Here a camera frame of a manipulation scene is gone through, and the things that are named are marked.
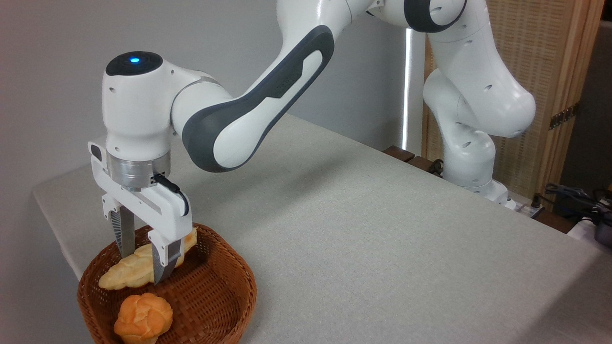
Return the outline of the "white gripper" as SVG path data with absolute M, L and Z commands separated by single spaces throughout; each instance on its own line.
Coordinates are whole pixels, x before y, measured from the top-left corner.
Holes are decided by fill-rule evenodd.
M 88 149 L 94 179 L 105 191 L 103 213 L 113 227 L 121 257 L 136 250 L 135 216 L 155 229 L 147 235 L 152 245 L 153 282 L 159 285 L 183 257 L 184 239 L 192 231 L 191 215 L 185 214 L 189 202 L 153 178 L 170 174 L 170 152 L 152 161 L 128 161 L 108 153 L 100 140 L 90 141 Z

